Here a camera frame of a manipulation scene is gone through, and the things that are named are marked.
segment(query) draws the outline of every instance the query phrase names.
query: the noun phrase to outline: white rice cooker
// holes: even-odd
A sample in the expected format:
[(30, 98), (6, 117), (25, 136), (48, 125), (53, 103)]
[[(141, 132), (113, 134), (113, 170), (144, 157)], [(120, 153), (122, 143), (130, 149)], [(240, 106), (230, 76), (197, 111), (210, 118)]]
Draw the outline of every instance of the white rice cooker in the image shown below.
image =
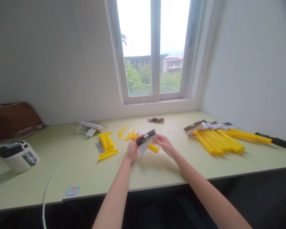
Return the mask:
[(10, 141), (0, 145), (0, 157), (15, 173), (25, 172), (39, 161), (35, 151), (23, 140)]

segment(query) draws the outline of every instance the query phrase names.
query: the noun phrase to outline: forearm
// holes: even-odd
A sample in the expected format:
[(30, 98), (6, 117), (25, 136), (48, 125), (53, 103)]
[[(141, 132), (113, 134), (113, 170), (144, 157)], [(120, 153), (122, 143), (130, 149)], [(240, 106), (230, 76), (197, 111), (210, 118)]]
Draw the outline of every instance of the forearm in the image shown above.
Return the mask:
[(251, 228), (236, 208), (178, 152), (173, 158), (213, 221), (221, 228)]
[(121, 167), (96, 216), (92, 229), (121, 228), (128, 193), (131, 162), (123, 160)]

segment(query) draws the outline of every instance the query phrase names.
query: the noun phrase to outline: blade packaging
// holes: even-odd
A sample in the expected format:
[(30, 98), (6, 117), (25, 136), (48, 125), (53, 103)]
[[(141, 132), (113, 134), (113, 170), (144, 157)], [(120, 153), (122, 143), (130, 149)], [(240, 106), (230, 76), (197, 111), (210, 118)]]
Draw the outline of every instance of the blade packaging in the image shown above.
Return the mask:
[(157, 138), (155, 129), (149, 131), (144, 136), (136, 140), (141, 154), (143, 154), (148, 149), (150, 143), (153, 144), (153, 138)]

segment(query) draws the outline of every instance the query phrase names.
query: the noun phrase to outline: black handle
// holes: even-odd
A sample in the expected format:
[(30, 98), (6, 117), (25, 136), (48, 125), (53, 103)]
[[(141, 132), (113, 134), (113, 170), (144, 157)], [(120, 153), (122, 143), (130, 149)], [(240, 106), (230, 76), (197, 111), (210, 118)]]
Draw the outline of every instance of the black handle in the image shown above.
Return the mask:
[(268, 135), (264, 135), (264, 134), (260, 134), (260, 133), (255, 133), (255, 134), (259, 135), (259, 136), (262, 136), (262, 137), (265, 137), (265, 138), (270, 138), (270, 139), (272, 139), (272, 143), (273, 144), (276, 144), (278, 146), (286, 148), (286, 141), (284, 141), (284, 140), (282, 140), (280, 138), (270, 137)]

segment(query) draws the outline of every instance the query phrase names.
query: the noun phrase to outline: tree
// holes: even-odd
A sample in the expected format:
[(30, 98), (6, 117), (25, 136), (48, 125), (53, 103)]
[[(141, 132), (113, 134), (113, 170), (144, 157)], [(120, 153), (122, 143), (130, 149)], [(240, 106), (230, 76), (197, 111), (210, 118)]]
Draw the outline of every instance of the tree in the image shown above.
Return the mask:
[(178, 73), (164, 72), (160, 76), (160, 93), (177, 93), (180, 91), (182, 68)]
[(127, 37), (124, 34), (122, 35), (122, 42), (127, 46)]
[(150, 64), (139, 66), (139, 75), (142, 83), (151, 84), (152, 81), (152, 71)]
[(129, 96), (151, 94), (151, 84), (142, 83), (138, 71), (129, 60), (124, 59)]

